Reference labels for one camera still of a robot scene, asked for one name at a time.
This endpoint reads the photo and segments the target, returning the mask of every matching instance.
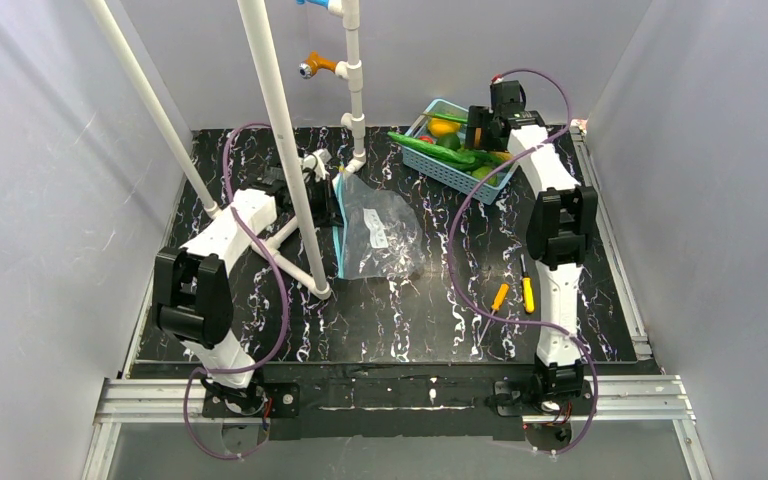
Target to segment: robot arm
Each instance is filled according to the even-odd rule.
[[[308,197],[319,214],[314,218],[317,226],[339,220],[324,168],[330,158],[326,150],[317,150],[301,160]],[[266,173],[249,186],[238,190],[231,205],[195,238],[181,247],[165,247],[155,258],[152,321],[195,353],[208,371],[255,363],[231,330],[234,305],[228,272],[251,239],[237,225],[230,207],[256,234],[277,220],[279,209],[292,207],[279,166],[267,166]],[[221,386],[218,389],[225,387],[223,392],[235,395],[249,387],[253,374],[211,376]]]
[[[540,115],[525,110],[525,91],[517,81],[490,86],[491,107],[469,109],[466,147],[507,150],[518,155],[548,138]],[[578,282],[589,250],[598,198],[569,174],[552,144],[518,161],[536,202],[526,232],[526,247],[537,263],[540,321],[578,334]],[[540,332],[531,390],[534,398],[578,397],[584,386],[580,353],[570,338],[544,328]]]

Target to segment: green toy vegetable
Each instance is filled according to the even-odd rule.
[[[440,145],[431,145],[425,143],[418,138],[409,137],[396,132],[387,132],[390,138],[399,145],[410,147],[417,152],[424,153],[429,157],[434,157],[441,163],[444,163],[454,169],[462,172],[469,172],[475,170],[482,165],[482,161],[474,154],[474,152],[466,150],[456,152]]]
[[[481,161],[485,165],[492,165],[493,168],[498,167],[499,165],[505,163],[506,160],[503,158],[500,158],[500,154],[498,152],[485,152],[484,150],[470,150],[475,154],[476,157],[481,159]]]
[[[447,133],[437,139],[437,145],[458,151],[461,149],[461,139],[457,133]]]

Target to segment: white pvc pipe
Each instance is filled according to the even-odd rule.
[[[360,37],[358,35],[359,28],[359,5],[358,0],[347,0],[343,3],[344,13],[353,16],[354,18],[349,20],[350,26],[346,25],[346,21],[343,22],[346,27],[346,63],[348,67],[357,67],[360,64]],[[362,85],[363,74],[361,70],[360,76]],[[349,82],[349,92],[351,93],[352,100],[352,117],[355,119],[361,119],[363,117],[363,99],[361,95],[362,87],[353,88],[353,82]],[[366,136],[366,127],[352,130],[352,138],[354,140],[354,159],[352,162],[356,165],[352,168],[352,171],[357,170],[366,163],[366,152],[363,145],[363,139]]]
[[[290,219],[290,221],[287,222],[286,225],[281,227],[281,230],[278,230],[278,232],[275,233],[275,235],[272,235],[269,237],[264,244],[268,248],[280,248],[281,244],[284,243],[284,240],[287,239],[290,235],[293,234],[293,232],[296,231],[296,229],[299,228],[299,220],[296,217],[293,217]]]
[[[356,65],[360,61],[360,40],[358,31],[346,30],[346,63]]]
[[[254,67],[257,70],[257,78],[266,103],[266,112],[269,114],[269,123],[275,135],[284,178],[290,190],[290,199],[298,218],[302,242],[313,275],[314,285],[310,286],[310,290],[319,298],[327,298],[331,295],[331,287],[325,277],[322,254],[316,240],[316,229],[313,226],[313,215],[302,178],[301,162],[296,151],[296,139],[293,134],[293,124],[290,121],[290,111],[287,108],[287,98],[284,95],[284,83],[281,80],[281,72],[278,70],[278,56],[272,41],[272,29],[266,15],[266,4],[264,0],[237,0],[237,5],[243,17]],[[278,266],[292,275],[280,263]]]
[[[366,165],[366,161],[352,159],[349,161],[349,164],[346,165],[346,171],[349,173],[357,173],[357,171],[364,165]]]
[[[325,300],[328,298],[328,296],[331,295],[331,290],[328,290],[328,296],[325,297],[316,294],[316,281],[314,281],[313,277],[308,275],[308,273],[301,268],[297,267],[293,262],[287,260],[278,251],[272,254],[272,258],[275,259],[275,264],[278,265],[278,268],[280,268],[287,275],[293,277],[297,282],[304,285],[318,298]]]
[[[187,149],[181,142],[181,138],[175,132],[175,127],[169,120],[169,116],[166,115],[166,111],[160,104],[160,100],[157,98],[157,94],[154,93],[154,89],[151,88],[148,78],[143,72],[140,63],[137,61],[137,57],[131,50],[131,46],[128,45],[128,41],[125,39],[125,35],[122,34],[122,30],[119,28],[119,24],[116,23],[116,19],[113,17],[113,13],[110,12],[110,8],[107,6],[105,0],[87,0],[87,5],[95,15],[96,22],[101,27],[107,40],[110,42],[110,46],[113,47],[113,51],[116,52],[116,56],[119,57],[119,61],[122,63],[122,67],[125,69],[125,73],[128,74],[128,78],[131,79],[131,83],[140,95],[143,103],[148,109],[148,113],[151,114],[151,118],[163,135],[166,144],[172,150],[172,154],[175,156],[175,160],[181,165],[181,169],[184,170],[187,180],[190,185],[193,186],[193,190],[204,205],[204,210],[210,216],[210,218],[216,218],[222,211],[217,205],[213,197],[210,196],[210,192],[207,190],[207,185],[204,184],[201,176],[198,174],[195,165],[190,160],[190,155],[187,153]]]

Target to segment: plastic bag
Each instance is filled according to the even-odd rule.
[[[335,190],[345,225],[333,229],[340,278],[407,277],[422,268],[422,230],[401,196],[356,175],[340,174]]]

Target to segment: blue plastic basket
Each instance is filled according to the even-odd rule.
[[[454,103],[447,102],[442,98],[438,98],[437,100],[431,102],[431,105],[429,105],[425,111],[429,113],[459,115],[462,117],[466,117],[467,115],[467,110],[465,108],[459,107]],[[407,131],[406,135],[411,137],[429,135],[429,133],[427,133],[427,125],[429,119],[430,117],[426,117],[424,115],[419,117],[419,119]],[[462,127],[461,131],[458,132],[458,136],[461,137],[462,142],[466,137],[465,133],[466,127]],[[444,163],[440,163],[428,155],[419,153],[410,147],[402,147],[402,162],[414,170],[422,172],[434,180],[444,183],[463,194],[467,194],[472,191],[472,189],[475,188],[475,185],[478,183],[478,180],[472,178],[472,176],[468,173],[455,170],[454,168]],[[505,188],[505,186],[508,184],[511,176],[513,176],[515,171],[516,168],[510,168],[508,169],[507,173],[502,172],[497,174],[497,178],[504,175],[499,184],[494,187],[489,183],[485,183],[481,186],[481,188],[478,189],[478,192],[476,192],[473,198],[477,198],[486,204],[493,203],[496,200],[496,197],[499,196],[499,192],[501,192],[502,189]]]

